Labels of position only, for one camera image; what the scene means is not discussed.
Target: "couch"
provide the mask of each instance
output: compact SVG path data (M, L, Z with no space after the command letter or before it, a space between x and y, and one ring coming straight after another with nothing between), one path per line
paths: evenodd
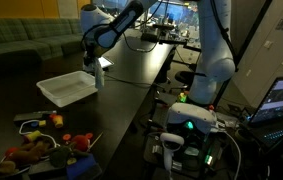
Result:
M63 55L65 44L80 44L79 19L0 19L0 54L36 50L42 60Z

